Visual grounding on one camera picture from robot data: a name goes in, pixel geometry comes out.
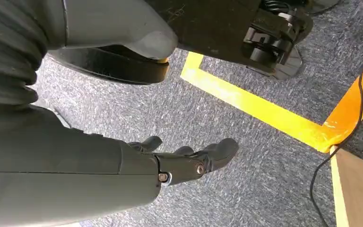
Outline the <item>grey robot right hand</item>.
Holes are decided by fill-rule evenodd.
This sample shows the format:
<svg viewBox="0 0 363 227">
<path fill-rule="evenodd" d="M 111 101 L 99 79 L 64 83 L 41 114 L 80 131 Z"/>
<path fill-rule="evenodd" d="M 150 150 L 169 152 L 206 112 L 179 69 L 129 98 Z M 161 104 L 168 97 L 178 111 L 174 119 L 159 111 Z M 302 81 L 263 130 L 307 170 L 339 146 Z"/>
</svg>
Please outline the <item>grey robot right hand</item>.
<svg viewBox="0 0 363 227">
<path fill-rule="evenodd" d="M 63 126 L 34 105 L 30 87 L 49 50 L 119 44 L 169 57 L 177 36 L 143 0 L 0 0 L 0 227 L 53 226 L 151 203 L 161 186 L 226 166 L 231 138 L 200 151 L 155 153 L 161 140 L 127 143 Z"/>
</svg>

